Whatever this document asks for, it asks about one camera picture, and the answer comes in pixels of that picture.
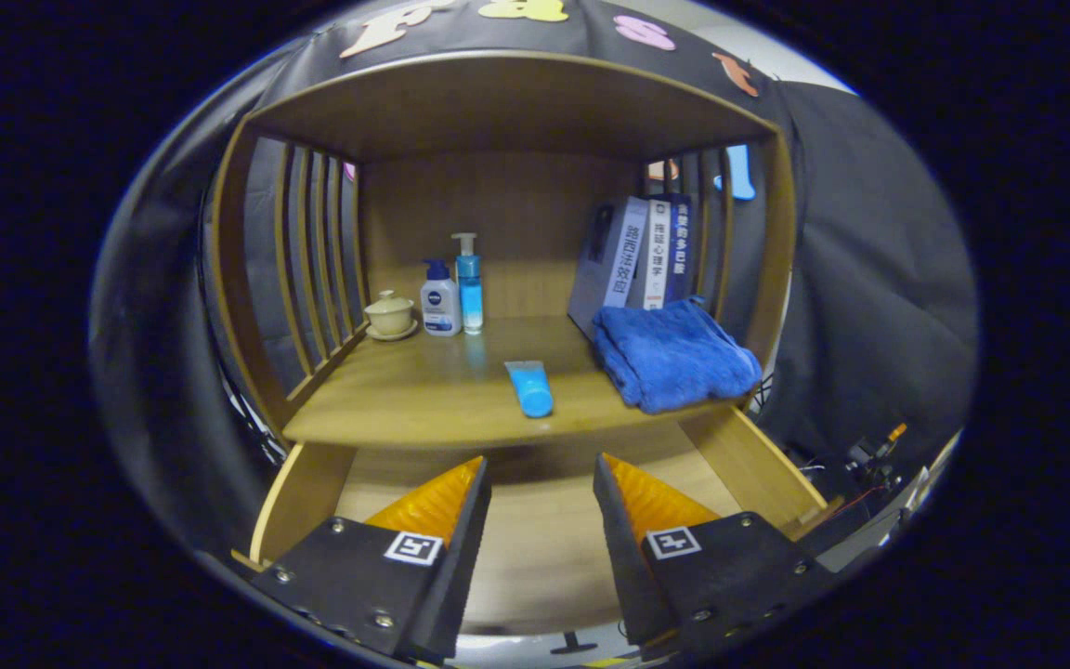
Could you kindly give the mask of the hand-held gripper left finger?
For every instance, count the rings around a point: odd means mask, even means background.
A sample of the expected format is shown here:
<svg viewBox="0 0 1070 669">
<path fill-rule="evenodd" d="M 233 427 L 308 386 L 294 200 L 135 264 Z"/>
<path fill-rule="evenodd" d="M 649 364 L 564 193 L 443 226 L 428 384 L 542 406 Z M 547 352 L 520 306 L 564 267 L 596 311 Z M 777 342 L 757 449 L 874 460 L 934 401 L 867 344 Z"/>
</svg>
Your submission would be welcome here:
<svg viewBox="0 0 1070 669">
<path fill-rule="evenodd" d="M 319 521 L 254 588 L 378 655 L 441 665 L 457 652 L 489 501 L 489 463 L 472 458 L 370 519 Z"/>
</svg>

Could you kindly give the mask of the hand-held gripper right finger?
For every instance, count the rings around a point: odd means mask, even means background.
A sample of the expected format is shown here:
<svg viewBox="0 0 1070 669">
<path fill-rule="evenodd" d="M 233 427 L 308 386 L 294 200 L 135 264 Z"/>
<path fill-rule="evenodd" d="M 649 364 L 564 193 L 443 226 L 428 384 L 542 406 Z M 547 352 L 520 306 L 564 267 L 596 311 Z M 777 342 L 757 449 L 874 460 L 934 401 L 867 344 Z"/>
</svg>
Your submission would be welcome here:
<svg viewBox="0 0 1070 669">
<path fill-rule="evenodd" d="M 594 496 L 621 622 L 643 662 L 714 662 L 837 587 L 760 514 L 719 516 L 611 454 L 595 460 Z"/>
</svg>

